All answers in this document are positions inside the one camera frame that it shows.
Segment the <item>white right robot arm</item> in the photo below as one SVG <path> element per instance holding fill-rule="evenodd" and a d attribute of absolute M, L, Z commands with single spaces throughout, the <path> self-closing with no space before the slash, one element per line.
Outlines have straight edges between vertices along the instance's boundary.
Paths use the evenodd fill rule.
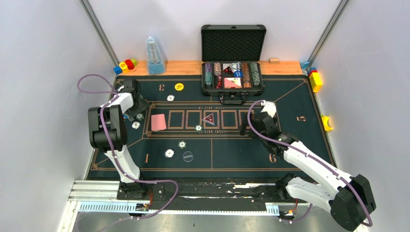
<path fill-rule="evenodd" d="M 328 212 L 345 230 L 353 232 L 360 225 L 373 226 L 371 213 L 376 203 L 369 180 L 353 176 L 326 162 L 296 136 L 277 126 L 274 102 L 255 101 L 248 109 L 240 134 L 247 128 L 249 136 L 258 139 L 272 155 L 303 171 L 314 182 L 286 174 L 276 182 L 279 200 L 301 199 Z"/>

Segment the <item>white-blue poker chip stack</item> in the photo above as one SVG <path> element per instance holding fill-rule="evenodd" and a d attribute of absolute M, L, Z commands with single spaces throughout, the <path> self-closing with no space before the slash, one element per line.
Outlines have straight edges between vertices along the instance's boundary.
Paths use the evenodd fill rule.
<path fill-rule="evenodd" d="M 174 156 L 175 152 L 172 149 L 167 149 L 164 153 L 166 158 L 172 158 Z"/>

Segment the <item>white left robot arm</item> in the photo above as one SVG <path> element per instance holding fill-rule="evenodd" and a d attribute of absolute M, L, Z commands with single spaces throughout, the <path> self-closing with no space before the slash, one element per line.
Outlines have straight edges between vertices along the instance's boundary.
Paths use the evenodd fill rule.
<path fill-rule="evenodd" d="M 140 168 L 127 148 L 128 134 L 123 116 L 137 121 L 149 105 L 140 93 L 135 79 L 123 82 L 123 89 L 109 102 L 88 110 L 89 140 L 93 148 L 103 152 L 114 164 L 123 184 L 131 184 L 130 194 L 137 200 L 148 194 L 148 186 L 140 182 Z"/>

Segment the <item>yellow big blind button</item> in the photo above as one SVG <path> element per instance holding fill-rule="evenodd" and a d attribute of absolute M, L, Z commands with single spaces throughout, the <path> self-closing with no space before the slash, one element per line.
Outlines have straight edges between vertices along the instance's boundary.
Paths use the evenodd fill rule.
<path fill-rule="evenodd" d="M 182 91 L 184 89 L 184 85 L 182 83 L 177 83 L 174 88 L 176 91 Z"/>

